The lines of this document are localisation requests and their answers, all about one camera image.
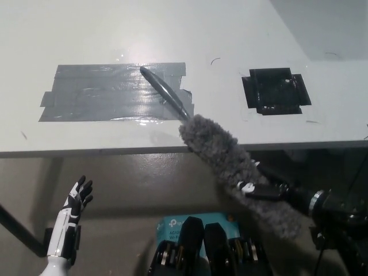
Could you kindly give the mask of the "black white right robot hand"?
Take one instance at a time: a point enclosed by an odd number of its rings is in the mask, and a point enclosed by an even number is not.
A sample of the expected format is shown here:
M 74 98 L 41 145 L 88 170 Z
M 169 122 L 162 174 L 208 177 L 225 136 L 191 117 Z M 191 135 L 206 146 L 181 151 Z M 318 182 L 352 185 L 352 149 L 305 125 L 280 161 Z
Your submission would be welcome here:
M 240 181 L 237 189 L 248 198 L 266 201 L 285 201 L 300 213 L 311 216 L 313 214 L 314 193 L 301 187 L 297 182 L 288 182 L 276 170 L 264 163 L 254 162 L 261 176 L 266 177 L 270 183 L 261 184 L 259 181 Z

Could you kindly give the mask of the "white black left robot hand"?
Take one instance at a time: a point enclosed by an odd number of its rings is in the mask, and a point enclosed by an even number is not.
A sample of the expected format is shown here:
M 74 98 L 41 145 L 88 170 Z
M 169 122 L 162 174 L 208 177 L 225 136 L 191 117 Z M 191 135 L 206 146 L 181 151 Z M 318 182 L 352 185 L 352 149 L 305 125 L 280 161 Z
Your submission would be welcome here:
M 57 256 L 67 260 L 72 258 L 81 214 L 93 199 L 92 184 L 93 181 L 86 181 L 83 175 L 70 190 L 58 213 L 48 246 L 48 256 Z

